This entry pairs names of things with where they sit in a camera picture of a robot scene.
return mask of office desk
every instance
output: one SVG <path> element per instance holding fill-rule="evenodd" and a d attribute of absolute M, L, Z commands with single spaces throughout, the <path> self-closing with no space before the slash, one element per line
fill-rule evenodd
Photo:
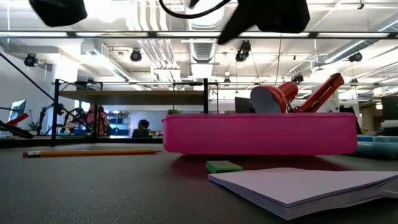
<path fill-rule="evenodd" d="M 82 144 L 54 150 L 162 149 L 156 144 Z M 21 159 L 0 149 L 0 223 L 286 223 L 207 180 L 205 161 L 244 169 L 398 170 L 398 161 L 350 156 L 142 156 Z M 30 151 L 48 151 L 35 147 Z M 382 199 L 289 223 L 397 223 L 398 200 Z"/>

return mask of pink container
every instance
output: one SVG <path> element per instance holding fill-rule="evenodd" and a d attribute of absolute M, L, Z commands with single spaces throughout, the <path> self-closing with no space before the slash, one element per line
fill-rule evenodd
<path fill-rule="evenodd" d="M 168 115 L 163 123 L 164 148 L 182 154 L 333 155 L 357 148 L 351 113 Z"/>

